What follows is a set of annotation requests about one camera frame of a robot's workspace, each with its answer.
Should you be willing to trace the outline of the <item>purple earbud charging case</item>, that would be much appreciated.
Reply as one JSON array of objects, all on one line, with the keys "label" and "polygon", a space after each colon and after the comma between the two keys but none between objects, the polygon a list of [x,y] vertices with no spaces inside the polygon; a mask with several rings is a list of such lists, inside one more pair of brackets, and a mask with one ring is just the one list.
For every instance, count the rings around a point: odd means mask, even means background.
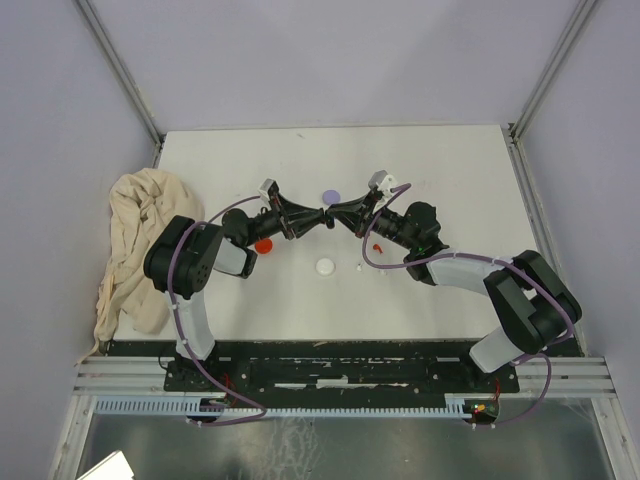
[{"label": "purple earbud charging case", "polygon": [[341,201],[341,195],[333,189],[325,190],[322,194],[322,200],[326,205],[333,205]]}]

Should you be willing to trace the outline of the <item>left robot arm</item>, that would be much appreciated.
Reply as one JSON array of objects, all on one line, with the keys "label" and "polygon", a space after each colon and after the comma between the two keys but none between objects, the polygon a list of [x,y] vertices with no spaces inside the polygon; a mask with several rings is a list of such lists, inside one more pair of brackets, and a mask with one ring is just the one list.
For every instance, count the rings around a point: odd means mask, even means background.
[{"label": "left robot arm", "polygon": [[175,215],[150,247],[143,262],[144,275],[165,294],[174,316],[176,351],[193,359],[187,379],[209,390],[221,378],[220,364],[209,358],[215,339],[209,325],[204,288],[212,273],[248,278],[258,258],[258,242],[281,234],[297,239],[311,229],[334,221],[323,209],[311,209],[270,194],[267,205],[250,217],[240,202],[225,209],[221,223],[196,221]]}]

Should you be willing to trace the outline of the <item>aluminium corner post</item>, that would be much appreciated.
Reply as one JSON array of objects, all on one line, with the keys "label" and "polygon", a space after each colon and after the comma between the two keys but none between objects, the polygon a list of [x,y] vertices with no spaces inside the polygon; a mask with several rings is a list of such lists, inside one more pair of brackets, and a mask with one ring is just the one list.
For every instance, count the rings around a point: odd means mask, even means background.
[{"label": "aluminium corner post", "polygon": [[73,4],[86,24],[138,120],[143,125],[147,136],[154,146],[155,155],[158,155],[164,144],[165,134],[161,132],[153,119],[151,110],[143,99],[142,92],[130,73],[124,58],[118,52],[106,24],[100,18],[96,5],[93,1],[89,0],[74,0]]},{"label": "aluminium corner post", "polygon": [[562,69],[596,15],[600,5],[600,0],[580,0],[576,3],[518,119],[509,127],[509,136],[513,144],[521,141],[530,129],[545,98],[559,78]]}]

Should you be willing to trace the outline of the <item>white earbud charging case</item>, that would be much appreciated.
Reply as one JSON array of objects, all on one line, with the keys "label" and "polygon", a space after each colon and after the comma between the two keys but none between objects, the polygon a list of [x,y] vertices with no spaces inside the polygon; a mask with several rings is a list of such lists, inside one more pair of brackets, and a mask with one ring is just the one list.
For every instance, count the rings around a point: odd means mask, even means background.
[{"label": "white earbud charging case", "polygon": [[315,264],[315,270],[322,277],[329,277],[334,274],[336,264],[330,258],[321,258]]}]

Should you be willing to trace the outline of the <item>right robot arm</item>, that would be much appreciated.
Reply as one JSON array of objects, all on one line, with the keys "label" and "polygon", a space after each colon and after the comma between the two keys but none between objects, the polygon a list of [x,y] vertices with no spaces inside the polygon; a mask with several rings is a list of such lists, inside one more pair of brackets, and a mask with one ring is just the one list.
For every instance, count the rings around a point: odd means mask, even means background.
[{"label": "right robot arm", "polygon": [[467,389],[483,390],[504,365],[532,358],[574,335],[581,306],[538,252],[525,250],[512,258],[457,252],[440,240],[434,206],[414,202],[398,214],[386,206],[377,208],[381,198],[372,190],[330,206],[326,215],[362,240],[376,233],[406,248],[399,266],[415,281],[463,289],[491,301],[499,325],[470,348],[469,360],[458,368]]}]

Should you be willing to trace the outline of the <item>right aluminium corner post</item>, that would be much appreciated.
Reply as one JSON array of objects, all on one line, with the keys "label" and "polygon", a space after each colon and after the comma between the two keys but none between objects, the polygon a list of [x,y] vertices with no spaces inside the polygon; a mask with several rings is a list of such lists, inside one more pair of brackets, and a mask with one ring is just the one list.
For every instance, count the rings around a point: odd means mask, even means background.
[{"label": "right aluminium corner post", "polygon": [[600,0],[580,0],[576,3],[518,119],[509,127],[509,136],[513,144],[521,141],[530,129],[545,98],[559,78],[562,69],[596,15],[600,5]]}]

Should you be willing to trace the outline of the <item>white paper sheet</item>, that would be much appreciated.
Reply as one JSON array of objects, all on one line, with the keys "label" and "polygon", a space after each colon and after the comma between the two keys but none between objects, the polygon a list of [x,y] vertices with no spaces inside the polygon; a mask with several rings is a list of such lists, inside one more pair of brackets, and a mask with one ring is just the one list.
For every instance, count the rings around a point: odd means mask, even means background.
[{"label": "white paper sheet", "polygon": [[134,480],[135,474],[124,453],[115,451],[78,477],[78,480]]}]

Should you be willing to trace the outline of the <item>left aluminium corner post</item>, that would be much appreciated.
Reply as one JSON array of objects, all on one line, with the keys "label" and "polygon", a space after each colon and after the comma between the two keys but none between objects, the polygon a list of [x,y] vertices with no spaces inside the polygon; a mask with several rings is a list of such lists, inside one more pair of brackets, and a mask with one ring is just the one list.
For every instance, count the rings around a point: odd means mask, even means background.
[{"label": "left aluminium corner post", "polygon": [[130,73],[124,58],[118,52],[106,24],[100,18],[96,5],[93,1],[89,0],[74,0],[73,4],[86,24],[138,120],[143,125],[147,136],[154,146],[155,155],[158,155],[164,144],[165,134],[161,132],[153,119],[151,110],[143,99],[142,92]]}]

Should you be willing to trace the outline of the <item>cream crumpled cloth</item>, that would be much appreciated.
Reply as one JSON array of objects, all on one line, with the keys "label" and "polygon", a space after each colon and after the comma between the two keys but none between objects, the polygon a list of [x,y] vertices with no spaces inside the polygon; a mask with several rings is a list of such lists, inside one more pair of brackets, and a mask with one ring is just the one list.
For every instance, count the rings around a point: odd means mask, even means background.
[{"label": "cream crumpled cloth", "polygon": [[98,288],[96,325],[91,353],[111,340],[119,314],[133,320],[133,328],[157,334],[166,324],[168,306],[143,272],[149,248],[176,215],[204,218],[204,207],[176,175],[144,168],[120,177],[109,193],[111,255]]}]

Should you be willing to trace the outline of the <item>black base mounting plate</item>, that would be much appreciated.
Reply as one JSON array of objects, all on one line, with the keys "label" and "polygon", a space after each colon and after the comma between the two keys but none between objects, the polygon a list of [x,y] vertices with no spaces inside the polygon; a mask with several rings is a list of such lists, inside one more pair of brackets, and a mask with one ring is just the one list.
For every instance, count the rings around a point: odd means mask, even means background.
[{"label": "black base mounting plate", "polygon": [[512,367],[476,378],[459,361],[423,357],[229,358],[204,368],[269,409],[442,407],[448,393],[494,397],[520,391]]}]

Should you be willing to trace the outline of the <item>orange earbud charging case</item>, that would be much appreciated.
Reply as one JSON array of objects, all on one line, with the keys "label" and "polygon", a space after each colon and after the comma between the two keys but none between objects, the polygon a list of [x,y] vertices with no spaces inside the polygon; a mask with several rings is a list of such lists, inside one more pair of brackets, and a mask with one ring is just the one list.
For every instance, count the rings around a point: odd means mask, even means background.
[{"label": "orange earbud charging case", "polygon": [[270,238],[261,239],[254,244],[254,248],[258,254],[266,255],[272,251],[273,242]]}]

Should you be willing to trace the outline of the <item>aluminium frame rail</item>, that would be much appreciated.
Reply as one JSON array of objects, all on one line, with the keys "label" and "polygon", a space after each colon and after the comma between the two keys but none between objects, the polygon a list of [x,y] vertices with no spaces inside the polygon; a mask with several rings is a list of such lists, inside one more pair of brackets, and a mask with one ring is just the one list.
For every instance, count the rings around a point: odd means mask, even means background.
[{"label": "aluminium frame rail", "polygon": [[[493,394],[531,397],[607,397],[615,387],[601,358],[556,357],[506,366],[484,379],[474,379],[454,358],[251,358],[225,357],[215,365],[219,382],[251,396],[271,390],[302,391],[376,388],[414,389],[441,396]],[[84,362],[77,394],[212,393],[214,384],[196,368],[168,358],[106,357]]]}]

